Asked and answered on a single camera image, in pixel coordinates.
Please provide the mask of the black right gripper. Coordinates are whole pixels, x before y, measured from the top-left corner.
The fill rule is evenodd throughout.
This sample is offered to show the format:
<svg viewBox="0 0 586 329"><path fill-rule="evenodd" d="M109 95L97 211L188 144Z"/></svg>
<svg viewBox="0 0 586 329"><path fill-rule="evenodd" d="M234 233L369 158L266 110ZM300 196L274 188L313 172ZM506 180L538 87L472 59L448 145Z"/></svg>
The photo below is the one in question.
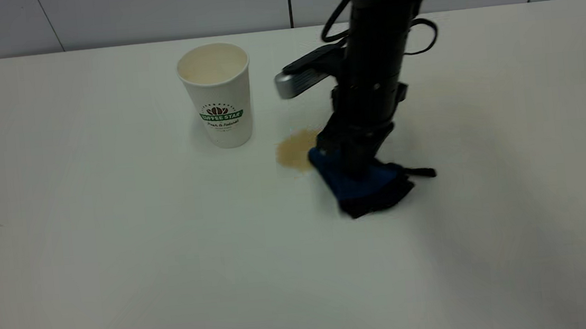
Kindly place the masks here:
<svg viewBox="0 0 586 329"><path fill-rule="evenodd" d="M407 90L402 82L388 88L376 84L369 93L357 87L333 88L333 113L316 139L319 159L335 163L346 155L348 175L356 179L381 166L376 154L394 128L396 109L406 99Z"/></svg>

